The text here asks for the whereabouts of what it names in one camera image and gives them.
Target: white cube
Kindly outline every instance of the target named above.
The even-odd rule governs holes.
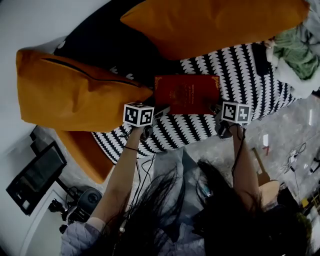
[[[223,102],[221,119],[240,125],[251,121],[251,106],[247,104]]]
[[[135,127],[152,125],[155,108],[131,102],[124,105],[123,122]]]

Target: red book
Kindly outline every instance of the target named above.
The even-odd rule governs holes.
[[[155,105],[170,105],[169,114],[213,114],[219,100],[219,76],[207,74],[155,76]]]

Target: gray floor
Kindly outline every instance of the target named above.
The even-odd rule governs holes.
[[[251,148],[256,148],[262,162],[272,180],[285,182],[293,196],[297,200],[309,195],[314,190],[320,179],[320,170],[310,173],[312,159],[320,147],[320,99],[310,96],[308,99],[301,99],[288,107],[280,109],[277,113],[264,117],[262,120],[255,120],[247,127],[246,140]],[[89,185],[104,191],[108,179],[103,184],[96,184],[80,169],[73,158],[69,155],[54,130],[39,127],[36,131],[43,140],[50,142],[56,140],[63,154],[67,159],[67,166],[64,168],[60,178],[67,186]],[[263,137],[268,134],[269,154],[263,149]],[[306,142],[306,149],[292,164],[295,174],[286,171],[288,157],[293,150],[298,151],[300,146]],[[232,139],[220,140],[217,136],[190,144],[185,147],[190,156],[195,160],[206,159],[212,162],[224,174],[226,179],[231,181],[231,168],[234,163]],[[139,164],[144,163],[148,158],[140,159]],[[257,172],[259,165],[255,160]],[[146,175],[140,168],[141,178]],[[139,185],[139,178],[136,172],[133,190]]]

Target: orange sofa armrest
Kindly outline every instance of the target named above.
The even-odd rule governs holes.
[[[114,164],[100,148],[91,132],[55,131],[83,171],[96,183],[103,183]]]

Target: black and white patterned blanket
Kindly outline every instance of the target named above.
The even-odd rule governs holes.
[[[231,102],[249,104],[253,110],[253,120],[276,112],[296,99],[290,94],[290,87],[274,78],[275,68],[269,66],[269,74],[257,75],[252,44],[242,44],[213,51],[209,54],[184,59],[175,66],[177,74],[203,74],[220,77],[220,96]],[[118,73],[117,67],[111,71]],[[127,74],[134,79],[134,74]],[[216,135],[215,120],[212,115],[167,115],[153,134],[138,148],[138,158],[148,157],[166,150],[205,140]],[[93,136],[105,154],[117,163],[126,139],[122,136],[131,131],[124,124],[112,132],[93,132]]]

